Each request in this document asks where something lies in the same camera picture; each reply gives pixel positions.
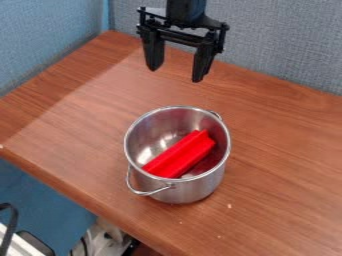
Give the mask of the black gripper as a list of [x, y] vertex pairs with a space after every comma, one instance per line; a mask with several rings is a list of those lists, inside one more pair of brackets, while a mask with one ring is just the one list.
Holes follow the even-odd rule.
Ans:
[[164, 42], [197, 48], [193, 55], [192, 82], [207, 75], [215, 53], [224, 48], [226, 22], [206, 15], [207, 0], [165, 0], [164, 8], [139, 7], [137, 34], [143, 42], [145, 64], [156, 71], [164, 62]]

